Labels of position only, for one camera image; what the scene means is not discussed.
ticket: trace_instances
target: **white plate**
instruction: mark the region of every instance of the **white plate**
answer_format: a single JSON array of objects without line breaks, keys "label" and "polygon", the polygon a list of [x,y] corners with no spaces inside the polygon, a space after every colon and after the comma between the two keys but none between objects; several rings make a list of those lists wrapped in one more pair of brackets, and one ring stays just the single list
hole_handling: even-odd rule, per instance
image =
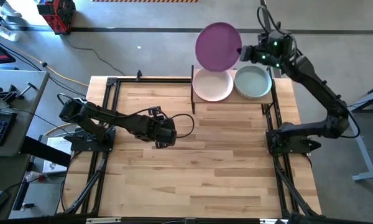
[{"label": "white plate", "polygon": [[235,74],[235,87],[241,96],[247,99],[257,99],[269,92],[272,80],[264,69],[245,66]]},{"label": "white plate", "polygon": [[227,72],[211,72],[201,69],[193,77],[193,90],[206,101],[220,101],[231,94],[234,88],[232,76]]}]

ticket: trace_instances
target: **yellow cable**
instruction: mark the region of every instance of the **yellow cable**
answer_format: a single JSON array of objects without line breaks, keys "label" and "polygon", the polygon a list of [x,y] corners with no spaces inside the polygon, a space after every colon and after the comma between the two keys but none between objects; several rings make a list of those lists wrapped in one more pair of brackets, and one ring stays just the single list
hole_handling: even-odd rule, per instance
[{"label": "yellow cable", "polygon": [[[39,63],[39,64],[43,64],[43,63],[44,63],[44,62],[40,61],[39,59],[37,59],[37,58],[31,56],[30,54],[24,52],[23,50],[21,50],[21,49],[15,47],[14,45],[12,45],[12,44],[10,44],[10,45],[12,46],[13,49],[15,49],[15,50],[21,52],[22,54],[24,54],[24,55],[30,57],[31,59],[35,60],[37,63]],[[48,69],[51,70],[53,73],[55,73],[56,75],[58,75],[59,77],[61,77],[61,78],[63,78],[63,79],[66,79],[66,80],[68,80],[68,81],[71,81],[71,82],[74,82],[74,83],[77,83],[77,84],[80,84],[80,85],[83,85],[83,86],[88,86],[88,85],[85,84],[85,83],[79,82],[79,81],[77,81],[77,80],[74,80],[74,79],[68,78],[68,77],[66,77],[66,76],[64,76],[64,75],[59,74],[57,71],[55,71],[55,70],[54,70],[52,67],[50,67],[50,66],[46,66],[46,68],[48,68]]]},{"label": "yellow cable", "polygon": [[53,128],[53,129],[51,129],[50,131],[47,131],[47,132],[44,134],[44,136],[46,136],[46,135],[52,133],[53,131],[55,131],[55,130],[57,130],[57,129],[60,129],[60,128],[63,128],[63,127],[69,126],[69,125],[73,125],[73,124],[63,124],[63,125],[59,125],[58,127]]}]

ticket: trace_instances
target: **gray floor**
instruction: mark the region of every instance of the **gray floor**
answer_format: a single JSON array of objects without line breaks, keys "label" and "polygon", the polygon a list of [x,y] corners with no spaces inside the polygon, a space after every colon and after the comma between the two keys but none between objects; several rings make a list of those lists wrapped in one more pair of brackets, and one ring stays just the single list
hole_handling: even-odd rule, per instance
[{"label": "gray floor", "polygon": [[[23,0],[22,4],[16,0],[9,2],[23,12],[26,19],[23,23],[44,25],[37,12],[28,12],[34,7],[33,0]],[[258,0],[200,0],[194,4],[75,2],[78,9],[75,27],[202,28],[212,22],[224,21],[241,29],[259,28],[256,19]],[[281,20],[285,29],[373,29],[373,0],[268,0],[267,4],[274,19]],[[190,74],[192,64],[198,64],[194,55],[197,36],[74,32],[68,39],[79,47],[94,48],[102,58],[128,75],[142,70],[144,75],[185,76]],[[243,34],[242,40],[245,44],[256,44],[257,35]],[[297,41],[299,49],[315,65],[317,74],[346,102],[355,102],[373,87],[373,35],[297,35]],[[47,62],[61,74],[81,82],[88,83],[92,75],[119,75],[92,52],[72,49],[62,37],[51,32],[22,32],[21,40],[15,45]],[[243,65],[248,64],[238,63],[235,67]],[[30,70],[27,65],[17,63],[17,66]],[[86,92],[83,86],[67,84]],[[37,110],[37,114],[55,124],[62,124],[58,118],[61,104],[55,96],[60,92],[64,91],[49,83]],[[295,85],[295,93],[303,123],[325,117],[325,110],[301,85]],[[359,116],[358,121],[368,147],[373,149],[373,117]],[[34,119],[29,136],[36,138],[51,128]],[[321,138],[319,141],[323,147],[312,153],[312,161],[323,214],[373,222],[373,180],[354,183],[351,178],[352,174],[366,171],[355,140]],[[53,213],[57,206],[58,183],[39,186],[39,198],[28,193],[27,200],[45,201],[41,212],[32,215]],[[14,213],[12,217],[28,215],[31,213]]]}]

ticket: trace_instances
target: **plate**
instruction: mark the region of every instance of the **plate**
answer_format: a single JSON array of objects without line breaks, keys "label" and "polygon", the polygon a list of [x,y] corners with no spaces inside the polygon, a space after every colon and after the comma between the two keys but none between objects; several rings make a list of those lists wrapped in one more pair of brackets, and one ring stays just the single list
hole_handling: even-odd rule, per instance
[{"label": "plate", "polygon": [[257,99],[265,96],[272,87],[269,74],[257,66],[245,66],[235,74],[235,88],[247,99]]},{"label": "plate", "polygon": [[211,72],[203,68],[193,77],[192,86],[200,98],[216,102],[227,98],[231,94],[234,82],[227,71]]},{"label": "plate", "polygon": [[223,72],[237,62],[240,48],[242,39],[238,31],[230,24],[217,22],[200,32],[195,53],[203,68]]}]

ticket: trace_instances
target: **desk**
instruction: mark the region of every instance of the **desk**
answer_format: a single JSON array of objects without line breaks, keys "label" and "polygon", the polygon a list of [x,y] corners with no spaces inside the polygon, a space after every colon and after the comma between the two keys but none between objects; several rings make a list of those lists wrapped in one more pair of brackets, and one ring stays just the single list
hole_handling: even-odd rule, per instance
[{"label": "desk", "polygon": [[[31,84],[37,87],[37,90],[30,89],[25,93],[25,99],[15,100],[11,105],[15,108],[35,113],[48,77],[49,74],[47,72],[0,70],[0,87],[3,87],[3,90],[7,91],[10,84],[13,84],[22,91],[27,87],[27,82],[31,82]],[[2,107],[4,107],[4,104],[0,99],[0,108]],[[30,155],[18,154],[18,152],[33,116],[20,111],[15,111],[15,113],[18,114],[16,122],[7,136],[6,142],[0,147],[0,190],[21,182],[30,160]],[[0,213],[0,219],[8,218],[18,189],[19,186],[13,187],[8,191],[11,196]]]},{"label": "desk", "polygon": [[[106,80],[91,77],[89,101],[102,104]],[[291,80],[275,79],[275,83],[283,120],[298,124]],[[129,114],[157,105],[169,116],[192,114],[190,84],[122,83],[118,111]],[[193,134],[177,139],[168,149],[155,149],[151,142],[117,128],[99,216],[281,217],[274,164],[265,141],[267,122],[260,104],[199,103],[193,116]],[[175,118],[175,124],[178,134],[190,131],[187,117]],[[65,182],[66,207],[85,186],[90,159],[91,153],[84,152],[73,161]],[[321,213],[309,162],[291,154],[290,163],[296,188]]]}]

